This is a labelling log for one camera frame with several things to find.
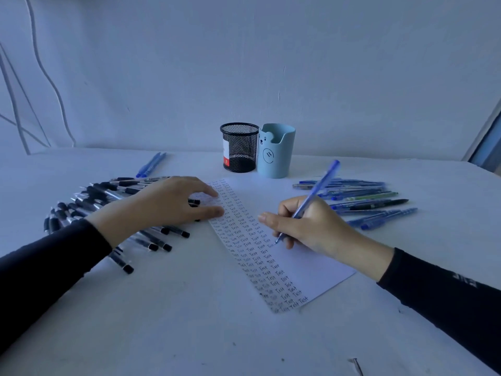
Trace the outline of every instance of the pile of blue pens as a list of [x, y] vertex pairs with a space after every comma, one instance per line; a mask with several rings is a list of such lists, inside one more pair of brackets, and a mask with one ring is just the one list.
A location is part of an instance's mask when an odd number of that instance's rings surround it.
[[[311, 190], [316, 182], [316, 180], [300, 181], [294, 184], [293, 188]], [[351, 227], [361, 228], [364, 231], [381, 227], [387, 221], [417, 211], [417, 208], [380, 210], [409, 202], [409, 199], [391, 199], [397, 195], [397, 192], [388, 190], [384, 182], [341, 178], [334, 178], [322, 193], [318, 194], [339, 215], [367, 215], [347, 221]]]
[[[44, 220], [44, 231], [46, 234], [54, 233], [84, 218], [104, 205], [134, 195], [147, 185], [164, 178], [168, 177], [114, 178], [108, 182], [91, 183], [90, 186], [81, 187], [82, 190], [74, 194], [70, 203], [58, 202], [56, 208], [51, 208], [49, 215]], [[200, 201], [197, 199], [188, 199], [187, 202], [191, 207], [198, 207], [200, 204]], [[162, 226], [141, 230], [126, 241], [149, 251], [157, 251], [159, 248], [163, 248], [167, 252], [170, 252], [172, 246], [168, 245], [163, 238], [164, 235], [169, 233], [175, 233], [184, 238], [189, 238], [190, 236], [188, 232], [181, 228]], [[130, 265], [130, 261], [126, 259], [121, 246], [114, 248], [108, 257], [126, 273], [130, 274], [134, 271], [134, 268]]]

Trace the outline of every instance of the black sleeve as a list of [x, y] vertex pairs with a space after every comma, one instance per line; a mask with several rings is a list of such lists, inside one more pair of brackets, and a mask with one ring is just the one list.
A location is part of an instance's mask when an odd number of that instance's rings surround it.
[[501, 374], [501, 291], [398, 248], [378, 285]]
[[0, 354], [110, 252], [81, 219], [0, 258]]

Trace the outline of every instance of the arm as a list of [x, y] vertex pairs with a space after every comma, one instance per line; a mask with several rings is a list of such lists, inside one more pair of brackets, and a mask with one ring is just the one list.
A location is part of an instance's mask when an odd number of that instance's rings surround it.
[[302, 219], [290, 216], [304, 197], [283, 201], [279, 214], [260, 221], [360, 271], [443, 330], [494, 371], [501, 373], [501, 291], [369, 239], [317, 199]]
[[199, 179], [171, 177], [0, 258], [0, 354], [111, 249], [135, 232], [221, 216], [220, 207], [191, 208], [195, 192], [217, 193]]

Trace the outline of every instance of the sheet of paper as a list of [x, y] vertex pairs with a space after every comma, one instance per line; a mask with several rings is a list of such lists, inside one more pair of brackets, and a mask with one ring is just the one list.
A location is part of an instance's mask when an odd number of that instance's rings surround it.
[[244, 179], [223, 179], [210, 183], [218, 198], [199, 196], [203, 204], [225, 209], [210, 224], [273, 312], [304, 305], [355, 271], [304, 246], [285, 249], [275, 245], [271, 230], [257, 221], [259, 213], [276, 211], [279, 201], [301, 195], [290, 179], [260, 179], [256, 173]]

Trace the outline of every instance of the tabletop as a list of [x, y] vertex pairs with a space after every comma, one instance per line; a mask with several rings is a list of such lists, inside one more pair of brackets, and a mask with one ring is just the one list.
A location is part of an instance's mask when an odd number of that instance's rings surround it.
[[[57, 149], [3, 160], [0, 255], [41, 238], [50, 206], [79, 186], [131, 176], [152, 154]], [[332, 159], [294, 156], [289, 177], [321, 175]], [[369, 236], [501, 288], [501, 178], [466, 162], [338, 159], [339, 176], [386, 181], [419, 208]], [[154, 175], [249, 176], [202, 152], [170, 153]], [[0, 357], [0, 375], [356, 376], [353, 357], [365, 376], [495, 374], [360, 273], [273, 314], [209, 223], [186, 229], [188, 240], [169, 236], [170, 253], [129, 252], [131, 275], [104, 259]]]

